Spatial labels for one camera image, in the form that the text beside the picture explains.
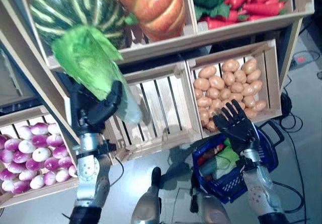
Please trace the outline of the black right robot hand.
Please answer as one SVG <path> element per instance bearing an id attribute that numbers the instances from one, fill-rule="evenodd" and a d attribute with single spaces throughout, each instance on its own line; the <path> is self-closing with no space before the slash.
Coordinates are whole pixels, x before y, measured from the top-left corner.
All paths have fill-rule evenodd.
<path id="1" fill-rule="evenodd" d="M 229 138 L 231 148 L 237 154 L 247 149 L 258 148 L 260 141 L 256 128 L 237 100 L 226 103 L 225 107 L 213 116 L 213 121 L 219 131 Z"/>

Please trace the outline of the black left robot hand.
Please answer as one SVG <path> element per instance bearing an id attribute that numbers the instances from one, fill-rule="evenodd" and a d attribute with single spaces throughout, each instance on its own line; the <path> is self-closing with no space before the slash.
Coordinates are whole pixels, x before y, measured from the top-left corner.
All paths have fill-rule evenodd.
<path id="1" fill-rule="evenodd" d="M 120 81 L 113 81 L 111 92 L 101 101 L 82 84 L 74 83 L 70 95 L 71 127 L 77 136 L 102 133 L 105 121 L 117 110 L 123 90 Z"/>

